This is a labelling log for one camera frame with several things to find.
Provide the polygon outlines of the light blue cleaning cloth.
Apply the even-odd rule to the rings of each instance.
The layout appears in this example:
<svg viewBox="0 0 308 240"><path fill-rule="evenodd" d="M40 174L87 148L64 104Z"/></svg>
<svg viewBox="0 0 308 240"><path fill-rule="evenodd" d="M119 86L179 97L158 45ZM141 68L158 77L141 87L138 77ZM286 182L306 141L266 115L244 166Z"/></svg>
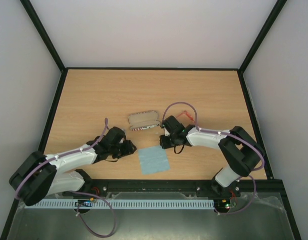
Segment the light blue cleaning cloth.
<svg viewBox="0 0 308 240"><path fill-rule="evenodd" d="M165 172L170 169L166 151L161 146L142 148L137 152L143 175Z"/></svg>

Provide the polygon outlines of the red transparent sunglasses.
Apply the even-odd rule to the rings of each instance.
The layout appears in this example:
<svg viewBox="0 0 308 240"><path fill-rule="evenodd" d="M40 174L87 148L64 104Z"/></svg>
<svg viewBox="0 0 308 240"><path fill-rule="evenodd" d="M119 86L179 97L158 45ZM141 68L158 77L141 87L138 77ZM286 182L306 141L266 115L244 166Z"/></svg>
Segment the red transparent sunglasses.
<svg viewBox="0 0 308 240"><path fill-rule="evenodd" d="M184 118L187 118L191 123L195 123L194 117L186 110L182 111L176 116L176 119L178 120L184 119Z"/></svg>

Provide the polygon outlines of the flag print glasses case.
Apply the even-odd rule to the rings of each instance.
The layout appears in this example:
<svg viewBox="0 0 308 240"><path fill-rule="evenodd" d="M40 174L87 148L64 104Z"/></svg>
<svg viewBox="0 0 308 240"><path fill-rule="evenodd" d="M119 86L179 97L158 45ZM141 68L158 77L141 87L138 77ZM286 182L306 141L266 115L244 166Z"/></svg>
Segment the flag print glasses case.
<svg viewBox="0 0 308 240"><path fill-rule="evenodd" d="M131 131L140 131L160 125L159 114L154 110L133 113L128 116Z"/></svg>

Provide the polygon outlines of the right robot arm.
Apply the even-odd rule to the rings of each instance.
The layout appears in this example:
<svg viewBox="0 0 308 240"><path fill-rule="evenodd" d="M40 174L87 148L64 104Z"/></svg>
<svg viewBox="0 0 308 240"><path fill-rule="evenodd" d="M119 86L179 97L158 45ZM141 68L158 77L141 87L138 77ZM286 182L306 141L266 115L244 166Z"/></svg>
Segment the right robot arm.
<svg viewBox="0 0 308 240"><path fill-rule="evenodd" d="M207 147L220 150L227 161L211 180L211 189L222 196L236 180L247 177L252 171L264 167L263 148L240 126L231 130L210 130L193 124L184 126L174 116L162 121L165 134L160 136L163 149L175 149L177 146Z"/></svg>

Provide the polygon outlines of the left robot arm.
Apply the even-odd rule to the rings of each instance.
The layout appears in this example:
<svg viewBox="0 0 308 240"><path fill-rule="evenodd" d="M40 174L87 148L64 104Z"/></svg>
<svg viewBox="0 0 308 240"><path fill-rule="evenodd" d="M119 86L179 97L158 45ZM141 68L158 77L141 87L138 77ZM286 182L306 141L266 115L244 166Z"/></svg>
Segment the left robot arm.
<svg viewBox="0 0 308 240"><path fill-rule="evenodd" d="M10 177L9 184L16 198L33 206L46 196L73 191L88 193L91 177L81 166L93 165L111 157L116 162L132 155L136 146L126 139L125 132L114 126L79 148L57 154L31 153Z"/></svg>

